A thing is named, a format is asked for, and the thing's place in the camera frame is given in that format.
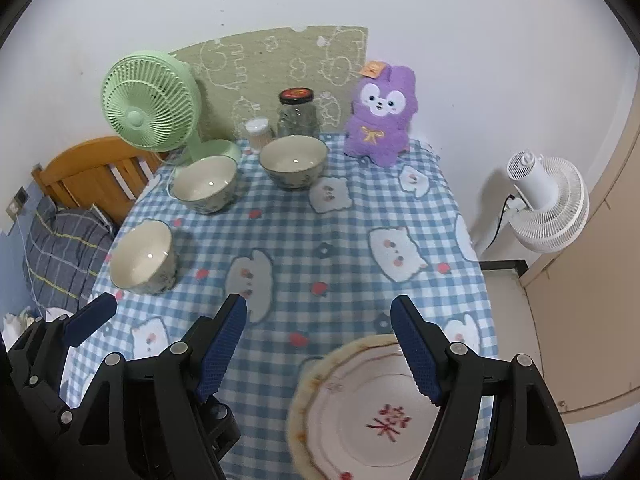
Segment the toothpick container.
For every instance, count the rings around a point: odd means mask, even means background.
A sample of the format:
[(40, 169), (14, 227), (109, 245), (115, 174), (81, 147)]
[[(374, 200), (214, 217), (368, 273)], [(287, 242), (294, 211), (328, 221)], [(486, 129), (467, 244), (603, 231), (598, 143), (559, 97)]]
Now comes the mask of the toothpick container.
[(250, 118), (244, 128), (253, 153), (260, 153), (273, 140), (273, 131), (269, 120), (265, 117)]

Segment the wall power socket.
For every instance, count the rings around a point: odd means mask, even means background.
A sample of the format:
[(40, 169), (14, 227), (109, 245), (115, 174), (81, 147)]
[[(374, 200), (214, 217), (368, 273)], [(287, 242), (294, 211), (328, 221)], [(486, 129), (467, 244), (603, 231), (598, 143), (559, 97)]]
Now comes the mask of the wall power socket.
[(6, 206), (6, 214), (12, 221), (15, 221), (21, 214), (24, 206), (28, 202), (28, 199), (29, 195), (27, 191), (24, 188), (19, 188), (12, 200), (9, 202), (9, 205)]

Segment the glass jar black lid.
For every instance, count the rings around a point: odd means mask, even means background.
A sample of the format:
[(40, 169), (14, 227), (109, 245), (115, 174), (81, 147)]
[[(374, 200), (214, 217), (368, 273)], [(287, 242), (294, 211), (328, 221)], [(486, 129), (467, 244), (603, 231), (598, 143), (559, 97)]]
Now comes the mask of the glass jar black lid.
[(282, 90), (279, 94), (278, 136), (318, 138), (320, 125), (314, 92), (305, 87)]

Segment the white clip fan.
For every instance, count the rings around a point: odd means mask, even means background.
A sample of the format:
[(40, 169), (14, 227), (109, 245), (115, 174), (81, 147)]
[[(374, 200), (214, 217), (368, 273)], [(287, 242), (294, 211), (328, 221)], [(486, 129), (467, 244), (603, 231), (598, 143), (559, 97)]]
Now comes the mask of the white clip fan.
[(520, 151), (506, 164), (506, 176), (515, 190), (506, 220), (521, 245), (554, 254), (577, 240), (589, 216), (589, 191), (576, 166)]

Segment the crumpled white tissue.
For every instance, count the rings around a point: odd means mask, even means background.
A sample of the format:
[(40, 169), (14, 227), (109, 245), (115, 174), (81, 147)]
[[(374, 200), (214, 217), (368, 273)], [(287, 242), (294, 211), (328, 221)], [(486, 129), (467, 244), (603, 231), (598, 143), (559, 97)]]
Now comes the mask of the crumpled white tissue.
[(63, 315), (73, 315), (72, 312), (60, 308), (44, 309), (43, 312), (44, 314), (41, 314), (40, 311), (25, 309), (19, 314), (7, 313), (2, 318), (1, 333), (4, 344), (8, 348), (13, 346), (21, 334), (28, 329), (28, 326), (42, 316), (47, 322), (52, 322)]

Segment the green desk fan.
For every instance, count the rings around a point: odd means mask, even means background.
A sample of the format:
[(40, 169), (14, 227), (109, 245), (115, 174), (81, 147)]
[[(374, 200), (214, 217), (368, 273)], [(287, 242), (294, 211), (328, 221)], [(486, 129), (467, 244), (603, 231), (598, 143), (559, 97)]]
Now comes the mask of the green desk fan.
[(103, 116), (129, 145), (153, 153), (182, 148), (185, 164), (215, 155), (238, 162), (242, 153), (234, 142), (201, 138), (202, 108), (190, 65), (165, 52), (131, 53), (103, 79)]

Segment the green cartoon wall mat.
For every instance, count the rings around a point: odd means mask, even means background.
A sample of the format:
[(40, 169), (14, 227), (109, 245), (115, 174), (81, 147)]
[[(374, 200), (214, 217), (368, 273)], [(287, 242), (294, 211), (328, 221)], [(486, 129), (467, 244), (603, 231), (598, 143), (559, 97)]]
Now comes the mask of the green cartoon wall mat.
[(254, 117), (277, 125), (279, 94), (293, 87), (314, 92), (320, 130), (336, 133), (350, 115), (368, 36), (361, 26), (280, 27), (203, 41), (173, 55), (191, 66), (201, 90), (204, 140), (234, 140)]

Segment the purple plush bunny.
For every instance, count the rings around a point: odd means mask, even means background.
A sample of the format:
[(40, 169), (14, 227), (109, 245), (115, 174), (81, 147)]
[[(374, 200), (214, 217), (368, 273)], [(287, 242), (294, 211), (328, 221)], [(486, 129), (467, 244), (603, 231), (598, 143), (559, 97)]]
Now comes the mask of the purple plush bunny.
[(416, 74), (407, 66), (371, 61), (360, 70), (346, 122), (344, 153), (391, 167), (409, 149), (409, 125), (418, 111)]

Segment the dark plaid pillow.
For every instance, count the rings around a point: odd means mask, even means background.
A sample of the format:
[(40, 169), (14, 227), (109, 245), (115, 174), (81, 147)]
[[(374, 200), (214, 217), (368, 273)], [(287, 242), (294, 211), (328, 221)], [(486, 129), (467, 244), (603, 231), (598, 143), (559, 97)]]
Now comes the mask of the dark plaid pillow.
[(80, 310), (89, 301), (116, 232), (98, 206), (66, 208), (44, 196), (24, 241), (23, 271), (35, 307)]

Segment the blue checkered tablecloth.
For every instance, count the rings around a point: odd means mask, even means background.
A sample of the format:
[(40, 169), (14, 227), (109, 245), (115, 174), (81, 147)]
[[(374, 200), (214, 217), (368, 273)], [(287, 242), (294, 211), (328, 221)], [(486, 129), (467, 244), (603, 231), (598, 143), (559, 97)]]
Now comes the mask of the blue checkered tablecloth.
[(117, 301), (115, 315), (66, 363), (66, 401), (77, 406), (104, 356), (156, 356), (227, 296), (246, 300), (248, 320), (218, 396), (241, 429), (224, 458), (232, 479), (292, 479), (288, 406), (300, 376), (343, 344), (390, 330), (390, 304), (411, 298), (427, 321), (468, 336), (482, 356), (498, 353), (480, 265), (438, 157), (418, 142), (392, 168), (346, 157), (328, 136), (328, 163), (306, 190), (275, 185), (253, 154), (239, 166), (231, 205), (198, 214), (172, 198), (172, 170), (122, 224), (167, 224), (177, 278), (158, 295), (114, 285), (102, 269), (93, 290)]

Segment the blue floral bowl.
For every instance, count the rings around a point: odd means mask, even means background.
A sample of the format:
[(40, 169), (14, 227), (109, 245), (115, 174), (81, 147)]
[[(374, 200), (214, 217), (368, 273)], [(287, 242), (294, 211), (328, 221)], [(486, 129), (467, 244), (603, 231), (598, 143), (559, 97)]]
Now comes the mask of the blue floral bowl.
[(178, 170), (169, 185), (169, 193), (198, 214), (216, 214), (233, 202), (238, 181), (236, 161), (214, 155)]
[(177, 254), (170, 227), (144, 220), (116, 244), (110, 262), (112, 284), (138, 295), (158, 295), (174, 286)]
[(309, 188), (322, 175), (329, 157), (328, 146), (312, 136), (284, 136), (259, 153), (260, 166), (279, 188)]

